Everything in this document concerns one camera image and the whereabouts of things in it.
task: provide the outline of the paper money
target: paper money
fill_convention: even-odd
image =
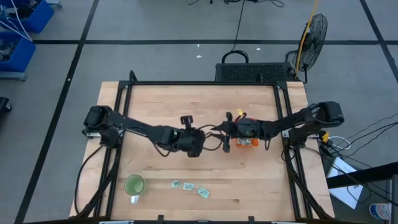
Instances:
[[[204,199],[207,199],[210,195],[210,192],[206,190],[204,187],[199,187],[197,193],[202,196]]]
[[[181,182],[179,180],[173,180],[171,186],[172,188],[181,187]]]
[[[184,186],[182,187],[182,189],[184,189],[184,190],[193,190],[194,188],[195,188],[195,184],[188,183],[188,182],[185,182]]]

